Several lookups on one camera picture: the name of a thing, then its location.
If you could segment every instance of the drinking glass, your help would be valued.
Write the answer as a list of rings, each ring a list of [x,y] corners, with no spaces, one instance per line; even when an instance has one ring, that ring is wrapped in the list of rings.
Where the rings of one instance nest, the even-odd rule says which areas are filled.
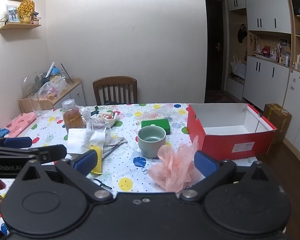
[[[37,117],[42,115],[42,109],[40,106],[40,100],[37,98],[36,93],[28,96],[29,102],[32,106],[33,112]]]

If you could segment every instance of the door handle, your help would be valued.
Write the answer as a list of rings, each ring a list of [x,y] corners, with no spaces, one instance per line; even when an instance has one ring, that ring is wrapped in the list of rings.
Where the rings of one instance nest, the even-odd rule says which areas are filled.
[[[218,45],[216,46],[216,49],[217,49],[217,51],[221,50],[221,43],[220,42],[218,42]]]

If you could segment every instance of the pink cloth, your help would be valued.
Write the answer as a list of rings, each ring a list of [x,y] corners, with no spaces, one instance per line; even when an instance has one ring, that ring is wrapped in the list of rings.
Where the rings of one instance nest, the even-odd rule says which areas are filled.
[[[192,161],[197,150],[198,136],[191,146],[181,144],[176,153],[171,146],[162,146],[158,151],[158,157],[162,160],[162,163],[151,166],[148,169],[149,176],[169,192],[179,192],[189,182],[198,182],[201,173]]]
[[[8,123],[5,128],[10,130],[9,138],[17,137],[24,129],[26,129],[35,119],[35,113],[20,114]]]

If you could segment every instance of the dark door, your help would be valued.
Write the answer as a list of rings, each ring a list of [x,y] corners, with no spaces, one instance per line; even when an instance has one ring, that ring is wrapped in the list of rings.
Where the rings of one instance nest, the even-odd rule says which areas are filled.
[[[220,90],[223,68],[222,1],[206,0],[208,28],[208,62],[206,90]]]

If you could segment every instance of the golden ornament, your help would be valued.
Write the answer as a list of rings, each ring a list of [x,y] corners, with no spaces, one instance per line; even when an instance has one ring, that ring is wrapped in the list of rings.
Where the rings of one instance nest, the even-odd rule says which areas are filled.
[[[22,1],[17,9],[17,12],[19,15],[20,23],[31,23],[31,19],[33,18],[34,13],[34,1]]]

